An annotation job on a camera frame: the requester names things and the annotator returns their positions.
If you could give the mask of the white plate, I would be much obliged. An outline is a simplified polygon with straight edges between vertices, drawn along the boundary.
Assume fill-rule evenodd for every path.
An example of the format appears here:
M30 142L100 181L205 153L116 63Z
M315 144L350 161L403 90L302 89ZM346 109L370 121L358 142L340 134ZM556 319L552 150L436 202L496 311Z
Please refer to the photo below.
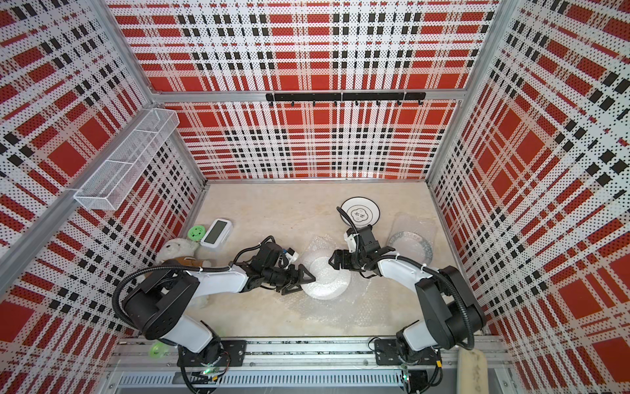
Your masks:
M377 203L366 197L349 198L341 205L341 208L352 219L357 228L367 225L374 226L381 216L381 210Z

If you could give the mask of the bubble wrap of orange plate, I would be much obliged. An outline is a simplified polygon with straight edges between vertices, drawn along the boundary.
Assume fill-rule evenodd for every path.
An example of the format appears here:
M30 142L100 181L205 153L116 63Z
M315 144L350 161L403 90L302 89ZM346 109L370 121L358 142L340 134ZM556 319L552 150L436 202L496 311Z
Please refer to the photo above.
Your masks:
M395 282L361 282L333 300L303 292L281 298L287 323L300 336L392 335L423 317L411 290Z

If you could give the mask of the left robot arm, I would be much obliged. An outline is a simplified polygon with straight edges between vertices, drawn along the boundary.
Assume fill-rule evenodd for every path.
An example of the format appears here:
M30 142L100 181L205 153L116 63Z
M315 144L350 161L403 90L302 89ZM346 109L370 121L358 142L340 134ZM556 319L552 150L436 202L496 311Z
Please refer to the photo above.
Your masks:
M300 292L316 277L296 260L296 252L279 246L273 236L239 251L225 266L189 266L167 260L123 278L113 292L113 311L146 339L177 347L180 366L216 365L226 361L228 353L208 324L187 315L191 302L258 288L283 296Z

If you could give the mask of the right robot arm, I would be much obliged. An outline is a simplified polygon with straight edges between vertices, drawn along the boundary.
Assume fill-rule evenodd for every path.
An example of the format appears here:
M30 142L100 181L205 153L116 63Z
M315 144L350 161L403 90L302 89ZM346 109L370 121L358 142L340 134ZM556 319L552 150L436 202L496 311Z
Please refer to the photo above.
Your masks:
M346 232L346 250L333 252L328 264L335 270L384 277L415 292L423 318L396 334L400 358L410 362L426 349L460 347L472 351L475 333L486 318L464 276L454 266L432 269L395 249L381 246L370 225Z

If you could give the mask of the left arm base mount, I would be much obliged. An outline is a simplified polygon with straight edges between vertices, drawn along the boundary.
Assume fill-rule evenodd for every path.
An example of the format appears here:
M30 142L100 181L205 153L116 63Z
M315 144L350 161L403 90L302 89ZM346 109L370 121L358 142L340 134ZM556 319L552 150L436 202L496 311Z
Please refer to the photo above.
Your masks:
M185 368L212 367L241 367L244 362L247 341L221 340L211 341L199 353L183 348L178 356L177 366Z

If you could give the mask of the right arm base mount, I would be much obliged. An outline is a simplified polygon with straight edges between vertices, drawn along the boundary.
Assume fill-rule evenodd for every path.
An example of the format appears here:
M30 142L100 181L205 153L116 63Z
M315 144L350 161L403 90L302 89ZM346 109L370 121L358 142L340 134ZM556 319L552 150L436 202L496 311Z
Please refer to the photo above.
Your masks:
M432 347L422 351L407 351L395 339L373 338L368 347L372 349L379 366L435 366L441 362L441 353Z

